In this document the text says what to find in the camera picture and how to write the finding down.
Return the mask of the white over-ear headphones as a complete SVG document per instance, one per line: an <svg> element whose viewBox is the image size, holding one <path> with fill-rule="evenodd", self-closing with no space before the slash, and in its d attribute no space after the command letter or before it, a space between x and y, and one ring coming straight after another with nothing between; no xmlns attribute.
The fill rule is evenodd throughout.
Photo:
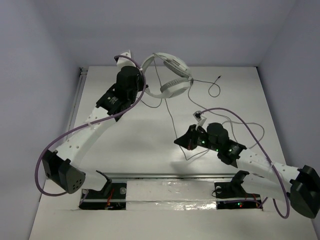
<svg viewBox="0 0 320 240"><path fill-rule="evenodd" d="M172 54L152 53L142 63L143 73L146 74L151 66L154 67L154 74L157 76L160 85L157 92L153 92L150 84L147 85L145 93L152 98L175 98L189 90L194 83L190 67L179 57Z"/></svg>

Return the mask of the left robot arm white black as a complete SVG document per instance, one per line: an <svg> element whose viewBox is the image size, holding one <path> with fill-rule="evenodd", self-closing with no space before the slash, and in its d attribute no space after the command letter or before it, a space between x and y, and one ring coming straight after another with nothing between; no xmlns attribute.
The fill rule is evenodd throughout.
<svg viewBox="0 0 320 240"><path fill-rule="evenodd" d="M116 82L96 102L87 120L80 126L53 140L40 154L34 176L43 165L45 175L63 189L62 194L75 193L85 182L85 172L78 165L93 144L112 125L130 111L146 89L142 69L124 66Z"/></svg>

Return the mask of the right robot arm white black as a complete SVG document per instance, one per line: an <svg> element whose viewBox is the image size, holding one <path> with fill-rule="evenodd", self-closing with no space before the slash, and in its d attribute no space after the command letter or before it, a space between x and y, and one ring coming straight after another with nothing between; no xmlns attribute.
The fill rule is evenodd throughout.
<svg viewBox="0 0 320 240"><path fill-rule="evenodd" d="M297 213L309 219L315 219L320 210L320 177L314 168L270 162L265 156L231 140L220 123L210 123L206 129L190 125L174 143L189 151L197 147L216 151L219 160L238 170L231 181L216 185L213 196L218 199L259 195L289 203Z"/></svg>

